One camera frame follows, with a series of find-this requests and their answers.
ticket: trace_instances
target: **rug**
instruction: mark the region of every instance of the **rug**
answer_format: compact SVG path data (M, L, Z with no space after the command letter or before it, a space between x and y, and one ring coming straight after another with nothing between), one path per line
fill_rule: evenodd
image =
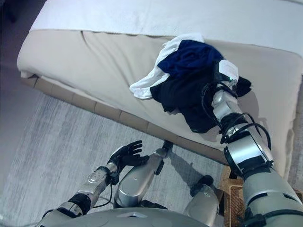
M163 141L115 121L82 110L41 93L28 120L0 201L6 223L39 221L45 211L67 201L86 177L105 165L114 150L135 140L143 141L143 154L151 154ZM190 187L203 175L215 186L223 165L178 146L155 176L144 199L169 210L183 212L191 200ZM125 168L120 179L130 170ZM98 201L110 194L107 188ZM90 212L111 209L112 204Z

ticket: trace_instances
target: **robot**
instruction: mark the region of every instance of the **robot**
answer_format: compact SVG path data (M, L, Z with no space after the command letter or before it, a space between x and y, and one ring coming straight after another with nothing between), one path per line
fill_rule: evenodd
M303 226L303 204L287 181L274 170L268 132L255 123L249 113L243 113L239 108L236 95L238 77L238 69L231 62L215 62L214 81L203 88L201 105L207 116L221 128L221 143L227 144L223 152L232 171L243 178L246 210L242 226ZM204 102L208 92L214 94L212 111ZM267 143L260 130L265 133ZM172 146L165 141L162 148L143 157L138 154L142 141L119 148L105 166L100 166L87 178L73 197L58 208L47 211L37 227L212 226L219 202L209 176L201 179L198 187L191 191L194 197L183 214L143 200L154 176L160 174L163 160ZM119 183L119 174L125 166L134 167ZM118 183L114 209L87 215L105 188L110 185L112 189L112 185Z

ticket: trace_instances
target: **beige mattress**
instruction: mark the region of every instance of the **beige mattress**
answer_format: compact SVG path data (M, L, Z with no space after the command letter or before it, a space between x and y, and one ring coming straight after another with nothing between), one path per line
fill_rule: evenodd
M168 131L169 139L177 144L182 145L181 141L185 140L222 150L225 145L219 143L217 128L207 134L193 133L182 114L165 113L160 103L137 99L129 91L132 83L145 77L153 68L162 44L170 39L172 37L35 30L28 34L22 45L18 68L24 78L36 74L56 87L137 116L132 120L142 119L139 128L142 131L148 132L146 128L150 124ZM252 82L252 91L240 99L241 108L268 129L275 168L287 177L302 58L265 47L214 40L206 42L237 65L239 74ZM218 150L184 147L224 161Z

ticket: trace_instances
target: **dark blue cloth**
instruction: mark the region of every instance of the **dark blue cloth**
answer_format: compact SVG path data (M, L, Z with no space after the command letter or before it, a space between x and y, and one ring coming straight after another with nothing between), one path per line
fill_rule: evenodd
M182 40L177 51L159 62L158 67L171 77L180 78L211 67L224 57L211 45L194 40Z

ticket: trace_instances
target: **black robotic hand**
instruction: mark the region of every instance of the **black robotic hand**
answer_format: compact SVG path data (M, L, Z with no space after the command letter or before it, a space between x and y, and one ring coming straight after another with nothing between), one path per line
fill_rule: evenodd
M148 161L149 156L142 157L140 154L136 154L142 151L142 149L139 149L141 147L142 140L123 146L110 157L108 163L114 163L118 168L118 173L121 173L125 166L144 165Z

